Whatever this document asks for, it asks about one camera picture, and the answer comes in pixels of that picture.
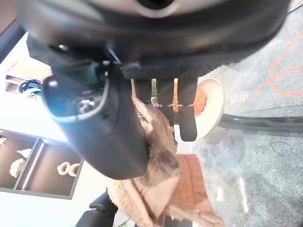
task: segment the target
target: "black metal leg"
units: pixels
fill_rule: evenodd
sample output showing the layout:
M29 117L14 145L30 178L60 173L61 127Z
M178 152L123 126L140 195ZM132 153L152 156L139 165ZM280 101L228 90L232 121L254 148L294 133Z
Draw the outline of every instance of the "black metal leg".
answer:
M218 126L244 131L303 132L303 116L242 117L223 114Z

